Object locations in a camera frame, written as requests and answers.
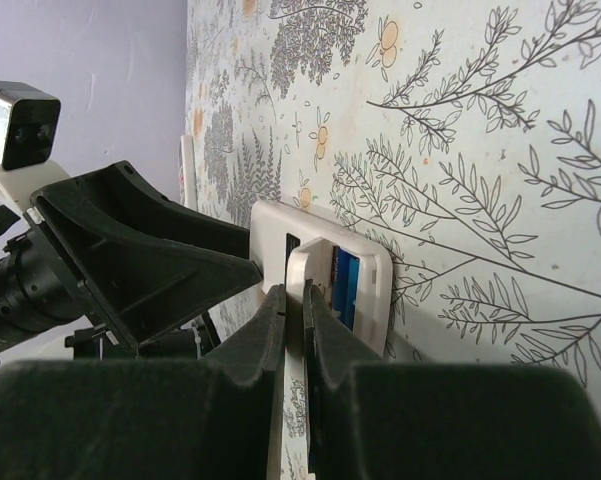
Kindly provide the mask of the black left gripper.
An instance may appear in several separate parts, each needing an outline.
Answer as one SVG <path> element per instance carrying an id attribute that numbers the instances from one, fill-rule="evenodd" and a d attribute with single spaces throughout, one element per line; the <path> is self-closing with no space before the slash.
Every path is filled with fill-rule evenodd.
<path id="1" fill-rule="evenodd" d="M 127 161 L 46 185 L 0 259 L 0 354 L 82 316 L 127 350 L 258 284 L 247 229 L 169 200 Z"/>

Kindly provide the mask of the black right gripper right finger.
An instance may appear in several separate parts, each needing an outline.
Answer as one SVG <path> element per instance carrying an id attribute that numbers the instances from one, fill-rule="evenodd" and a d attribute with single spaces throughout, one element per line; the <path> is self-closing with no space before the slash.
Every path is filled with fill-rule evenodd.
<path id="1" fill-rule="evenodd" d="M 551 367 L 382 359 L 303 292 L 309 468 L 319 479 L 601 479 L 601 425 Z"/>

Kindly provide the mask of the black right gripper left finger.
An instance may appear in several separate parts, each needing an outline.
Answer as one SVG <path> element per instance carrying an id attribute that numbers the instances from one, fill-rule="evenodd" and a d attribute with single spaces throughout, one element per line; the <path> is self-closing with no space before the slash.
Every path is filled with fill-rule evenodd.
<path id="1" fill-rule="evenodd" d="M 199 360 L 0 369 L 0 479 L 271 479 L 281 456 L 285 289 Z"/>

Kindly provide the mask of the white battery cover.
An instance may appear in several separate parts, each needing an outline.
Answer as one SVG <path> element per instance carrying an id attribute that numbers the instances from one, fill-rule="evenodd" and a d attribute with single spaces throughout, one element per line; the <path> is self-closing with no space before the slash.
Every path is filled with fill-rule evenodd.
<path id="1" fill-rule="evenodd" d="M 269 439 L 269 479 L 313 479 L 309 472 L 309 400 L 303 300 L 318 278 L 328 243 L 314 239 L 295 248 L 285 279 L 285 330 L 281 369 L 276 374 Z"/>

